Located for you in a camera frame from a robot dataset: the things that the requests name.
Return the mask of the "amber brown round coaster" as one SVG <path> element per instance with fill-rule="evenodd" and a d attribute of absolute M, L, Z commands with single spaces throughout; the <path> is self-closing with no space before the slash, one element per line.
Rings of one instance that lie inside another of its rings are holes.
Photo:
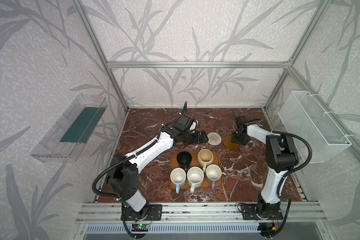
<path fill-rule="evenodd" d="M 227 148 L 230 151 L 236 150 L 240 146 L 239 144 L 232 142 L 232 136 L 226 136 L 223 140 L 223 144 L 224 144 L 225 148 Z"/>

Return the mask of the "black mug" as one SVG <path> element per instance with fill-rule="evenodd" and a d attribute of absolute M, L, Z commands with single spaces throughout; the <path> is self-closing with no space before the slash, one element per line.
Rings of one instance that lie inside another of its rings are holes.
<path fill-rule="evenodd" d="M 177 162 L 180 168 L 187 172 L 192 163 L 192 155 L 189 152 L 180 152 L 177 155 Z"/>

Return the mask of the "beige patterned round coaster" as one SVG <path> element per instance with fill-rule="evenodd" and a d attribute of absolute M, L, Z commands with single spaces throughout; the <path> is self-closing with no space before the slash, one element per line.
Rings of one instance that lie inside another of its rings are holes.
<path fill-rule="evenodd" d="M 222 137 L 216 132 L 208 133 L 207 137 L 208 143 L 212 146 L 218 146 L 222 142 Z"/>

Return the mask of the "cream yellow mug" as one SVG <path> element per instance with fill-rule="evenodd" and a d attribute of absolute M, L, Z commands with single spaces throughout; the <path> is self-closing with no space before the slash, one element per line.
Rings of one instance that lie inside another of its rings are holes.
<path fill-rule="evenodd" d="M 197 160 L 199 165 L 201 166 L 203 172 L 206 172 L 206 168 L 211 165 L 214 161 L 213 153 L 208 149 L 200 150 L 197 155 Z"/>

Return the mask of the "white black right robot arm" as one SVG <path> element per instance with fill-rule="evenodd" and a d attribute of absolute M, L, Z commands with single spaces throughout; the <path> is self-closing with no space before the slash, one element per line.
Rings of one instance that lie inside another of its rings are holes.
<path fill-rule="evenodd" d="M 256 210 L 258 213 L 277 210 L 287 178 L 285 174 L 298 162 L 293 137 L 251 124 L 244 116 L 236 117 L 235 122 L 237 129 L 232 133 L 232 143 L 246 145 L 250 138 L 254 138 L 266 145 L 266 163 L 269 169 Z"/>

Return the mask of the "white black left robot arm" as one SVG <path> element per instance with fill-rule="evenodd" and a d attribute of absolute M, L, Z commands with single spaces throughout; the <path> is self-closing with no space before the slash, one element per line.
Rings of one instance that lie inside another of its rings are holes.
<path fill-rule="evenodd" d="M 164 128 L 157 137 L 134 152 L 125 156 L 117 154 L 113 158 L 113 167 L 107 173 L 106 183 L 116 194 L 116 198 L 131 207 L 135 213 L 148 211 L 147 200 L 139 190 L 139 174 L 161 153 L 171 149 L 177 143 L 184 146 L 205 144 L 208 142 L 206 132 L 198 130 L 179 131 L 175 128 Z"/>

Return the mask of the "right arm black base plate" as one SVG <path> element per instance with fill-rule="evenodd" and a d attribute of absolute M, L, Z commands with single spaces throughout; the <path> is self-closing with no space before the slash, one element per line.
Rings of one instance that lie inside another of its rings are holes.
<path fill-rule="evenodd" d="M 272 220 L 276 216 L 278 220 L 283 220 L 280 208 L 281 203 L 267 204 L 258 202 L 256 204 L 239 203 L 238 210 L 243 216 L 243 220 Z"/>

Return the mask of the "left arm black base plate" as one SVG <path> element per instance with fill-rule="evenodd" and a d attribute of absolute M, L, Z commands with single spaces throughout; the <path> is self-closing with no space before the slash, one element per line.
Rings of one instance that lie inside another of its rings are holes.
<path fill-rule="evenodd" d="M 135 211 L 130 206 L 122 205 L 121 220 L 125 221 L 160 221 L 162 218 L 163 205 L 145 204 L 140 211 Z"/>

